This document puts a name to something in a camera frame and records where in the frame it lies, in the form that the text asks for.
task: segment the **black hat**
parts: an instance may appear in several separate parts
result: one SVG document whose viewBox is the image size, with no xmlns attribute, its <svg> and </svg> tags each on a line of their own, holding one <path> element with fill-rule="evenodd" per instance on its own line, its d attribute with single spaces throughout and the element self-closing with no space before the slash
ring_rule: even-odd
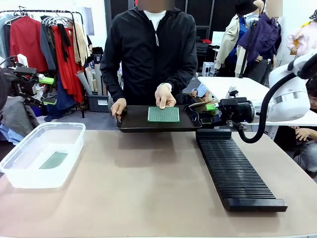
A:
<svg viewBox="0 0 317 238">
<path fill-rule="evenodd" d="M 236 3 L 236 12 L 238 15 L 246 15 L 257 9 L 258 7 L 253 4 L 253 0 L 238 0 Z"/>
</svg>

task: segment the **white shirt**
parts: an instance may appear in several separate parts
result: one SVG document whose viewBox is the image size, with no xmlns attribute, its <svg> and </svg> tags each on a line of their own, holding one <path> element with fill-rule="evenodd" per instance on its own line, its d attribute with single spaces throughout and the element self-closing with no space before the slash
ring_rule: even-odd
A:
<svg viewBox="0 0 317 238">
<path fill-rule="evenodd" d="M 150 21 L 152 21 L 152 24 L 154 26 L 155 31 L 158 29 L 159 21 L 163 19 L 166 15 L 166 11 L 158 12 L 158 13 L 151 13 L 148 11 L 144 11 L 145 15 L 148 17 Z"/>
</svg>

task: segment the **red garment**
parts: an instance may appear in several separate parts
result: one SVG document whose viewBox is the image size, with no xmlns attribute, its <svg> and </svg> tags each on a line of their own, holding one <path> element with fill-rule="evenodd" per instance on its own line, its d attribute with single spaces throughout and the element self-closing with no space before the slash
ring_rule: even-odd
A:
<svg viewBox="0 0 317 238">
<path fill-rule="evenodd" d="M 58 64 L 58 71 L 64 89 L 68 94 L 74 96 L 77 103 L 83 101 L 83 86 L 76 76 L 79 70 L 83 70 L 83 67 L 75 62 L 74 44 L 73 44 L 73 29 L 65 28 L 71 46 L 63 46 L 68 54 L 67 62 L 65 62 L 62 52 L 62 40 L 61 33 L 57 26 L 52 27 L 55 39 L 55 50 Z"/>
<path fill-rule="evenodd" d="M 41 23 L 28 16 L 12 23 L 10 29 L 10 55 L 23 54 L 30 68 L 38 72 L 48 71 L 48 65 L 41 51 Z"/>
</svg>

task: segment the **purple jacket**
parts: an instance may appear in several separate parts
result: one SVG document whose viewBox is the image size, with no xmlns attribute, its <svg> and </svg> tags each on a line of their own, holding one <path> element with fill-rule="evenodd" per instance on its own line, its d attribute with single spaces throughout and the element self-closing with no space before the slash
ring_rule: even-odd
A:
<svg viewBox="0 0 317 238">
<path fill-rule="evenodd" d="M 261 53 L 270 50 L 278 40 L 278 27 L 276 25 L 275 19 L 269 19 L 265 13 L 259 16 L 259 21 L 254 31 L 252 44 L 248 54 L 248 63 L 254 63 L 256 58 L 261 55 Z M 251 30 L 249 29 L 247 33 L 240 39 L 238 45 L 247 49 L 250 42 L 250 37 Z"/>
</svg>

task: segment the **black tray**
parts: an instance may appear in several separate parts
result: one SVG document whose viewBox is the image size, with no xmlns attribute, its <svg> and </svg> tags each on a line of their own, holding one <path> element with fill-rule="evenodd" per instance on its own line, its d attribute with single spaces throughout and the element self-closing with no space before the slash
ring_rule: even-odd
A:
<svg viewBox="0 0 317 238">
<path fill-rule="evenodd" d="M 121 122 L 117 122 L 117 128 L 122 132 L 133 133 L 196 131 L 202 127 L 196 112 L 188 106 L 176 107 L 179 108 L 180 122 L 148 122 L 149 106 L 127 106 Z"/>
</svg>

